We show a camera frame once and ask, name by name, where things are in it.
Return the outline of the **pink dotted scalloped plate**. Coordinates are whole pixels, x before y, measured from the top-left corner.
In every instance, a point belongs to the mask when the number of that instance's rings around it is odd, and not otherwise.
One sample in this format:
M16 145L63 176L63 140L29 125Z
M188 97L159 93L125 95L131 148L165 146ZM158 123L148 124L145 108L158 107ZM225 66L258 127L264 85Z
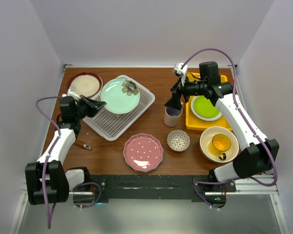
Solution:
M148 173L156 170L163 161L164 149L150 134L131 136L124 144L124 159L134 171Z

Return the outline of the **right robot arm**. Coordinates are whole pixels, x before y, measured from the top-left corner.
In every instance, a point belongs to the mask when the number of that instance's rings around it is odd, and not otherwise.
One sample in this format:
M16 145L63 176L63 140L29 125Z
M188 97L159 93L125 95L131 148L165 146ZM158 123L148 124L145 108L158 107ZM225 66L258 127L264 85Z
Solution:
M181 109L181 97L188 101L190 96L204 96L210 100L228 121L241 152L232 162L212 169L209 172L208 187L220 191L225 182L240 178L254 178L254 175L273 170L276 184L277 170L275 159L279 150L276 139L268 139L252 121L240 103L234 87L229 82L222 82L218 65L214 61L199 65L200 81L189 81L188 66L175 64L172 72L178 81L171 88L172 97L165 103L166 107Z

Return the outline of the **mint green flower plate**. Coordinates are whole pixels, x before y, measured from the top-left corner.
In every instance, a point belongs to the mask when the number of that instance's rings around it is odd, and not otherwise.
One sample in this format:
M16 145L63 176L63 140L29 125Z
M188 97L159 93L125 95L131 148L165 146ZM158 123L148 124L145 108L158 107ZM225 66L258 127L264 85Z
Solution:
M126 114L138 106L141 92L138 85L128 78L115 78L104 85L100 100L114 114Z

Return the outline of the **red rimmed cream plate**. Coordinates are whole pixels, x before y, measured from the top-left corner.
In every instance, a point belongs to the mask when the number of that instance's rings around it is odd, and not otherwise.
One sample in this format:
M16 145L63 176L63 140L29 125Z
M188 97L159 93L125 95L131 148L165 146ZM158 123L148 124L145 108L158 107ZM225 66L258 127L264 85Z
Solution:
M67 83L67 88L69 89L70 87L73 87L77 95L92 98L101 91L103 81L95 73L82 72L70 78Z

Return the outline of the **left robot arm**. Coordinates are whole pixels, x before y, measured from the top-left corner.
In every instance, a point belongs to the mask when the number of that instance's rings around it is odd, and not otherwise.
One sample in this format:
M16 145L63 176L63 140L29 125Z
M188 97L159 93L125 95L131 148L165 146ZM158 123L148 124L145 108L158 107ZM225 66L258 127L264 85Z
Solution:
M63 169L63 162L80 131L81 120L94 117L104 106L84 96L75 99L64 96L60 99L60 114L54 122L54 137L42 156L25 167L27 194L30 204L61 203L68 200L74 188L87 191L91 187L86 167Z

